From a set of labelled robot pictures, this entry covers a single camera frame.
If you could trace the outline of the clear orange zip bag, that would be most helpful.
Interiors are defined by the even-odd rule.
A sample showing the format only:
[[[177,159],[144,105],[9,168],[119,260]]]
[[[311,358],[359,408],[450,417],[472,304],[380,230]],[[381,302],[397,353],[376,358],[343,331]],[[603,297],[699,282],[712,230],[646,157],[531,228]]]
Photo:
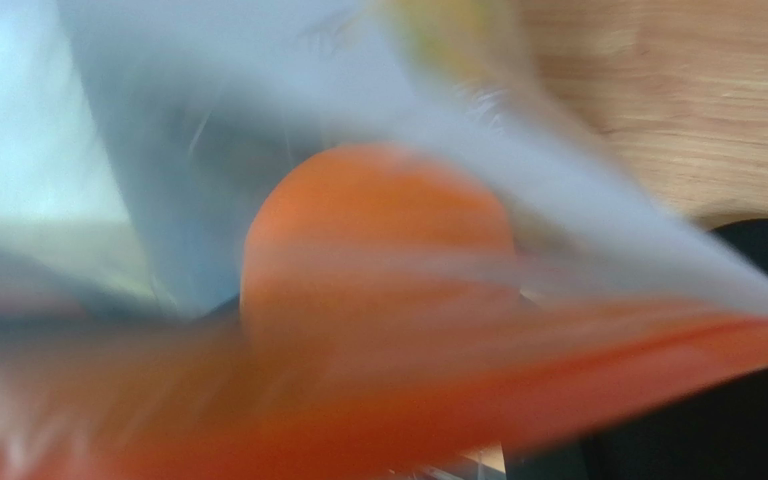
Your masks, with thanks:
[[[0,1],[0,479],[443,477],[768,370],[767,275],[533,72],[441,76],[380,2]],[[492,190],[516,305],[250,334],[254,217],[360,144]]]

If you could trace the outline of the fake orange fruit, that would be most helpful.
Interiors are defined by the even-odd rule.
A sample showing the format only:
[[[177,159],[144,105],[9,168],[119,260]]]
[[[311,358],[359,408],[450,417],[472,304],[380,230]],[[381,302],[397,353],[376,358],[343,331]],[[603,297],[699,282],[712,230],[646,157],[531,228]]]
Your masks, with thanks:
[[[345,145],[302,162],[248,230],[242,319],[286,338],[514,306],[481,271],[516,256],[496,195],[475,176],[392,145]]]

